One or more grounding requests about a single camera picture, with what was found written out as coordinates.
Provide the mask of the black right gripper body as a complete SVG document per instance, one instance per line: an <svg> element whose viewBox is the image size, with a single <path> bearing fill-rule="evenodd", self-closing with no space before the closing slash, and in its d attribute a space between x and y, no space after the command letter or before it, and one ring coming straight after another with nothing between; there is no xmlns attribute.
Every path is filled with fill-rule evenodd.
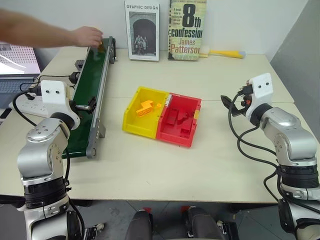
<svg viewBox="0 0 320 240"><path fill-rule="evenodd" d="M236 104L234 104L234 107L235 107L235 112L233 113L234 117L237 117L239 115L244 115L244 116L246 115L246 112L247 112L248 108L251 106L251 103L252 103L251 95L252 95L252 85L251 84L243 86L237 92L237 95L235 97L236 99L238 97L243 96L242 101L240 103L242 108L241 109L237 109Z"/></svg>

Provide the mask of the person's bare hand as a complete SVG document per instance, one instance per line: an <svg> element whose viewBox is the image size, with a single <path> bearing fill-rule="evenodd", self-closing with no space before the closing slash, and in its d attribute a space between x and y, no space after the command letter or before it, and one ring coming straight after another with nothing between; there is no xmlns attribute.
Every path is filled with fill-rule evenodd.
<svg viewBox="0 0 320 240"><path fill-rule="evenodd" d="M82 26L71 31L73 45L77 47L98 47L102 43L103 32L95 27Z"/></svg>

